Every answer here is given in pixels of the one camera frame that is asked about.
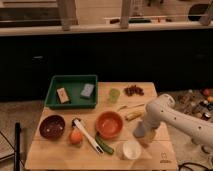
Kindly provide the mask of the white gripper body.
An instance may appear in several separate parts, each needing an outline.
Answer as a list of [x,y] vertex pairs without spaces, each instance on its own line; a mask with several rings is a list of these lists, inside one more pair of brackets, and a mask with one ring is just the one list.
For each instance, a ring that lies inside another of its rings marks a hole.
[[156,130],[155,129],[147,129],[144,125],[141,126],[140,130],[140,143],[144,147],[148,147],[150,143],[153,142],[155,136],[156,136]]

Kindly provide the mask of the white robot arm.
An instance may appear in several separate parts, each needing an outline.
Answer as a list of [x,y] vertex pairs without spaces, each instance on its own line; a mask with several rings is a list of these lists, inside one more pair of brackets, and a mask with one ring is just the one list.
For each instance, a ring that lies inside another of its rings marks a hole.
[[149,130],[157,129],[161,122],[168,123],[213,148],[213,123],[201,120],[174,110],[175,100],[169,94],[162,94],[146,105],[146,114],[140,125],[144,136]]

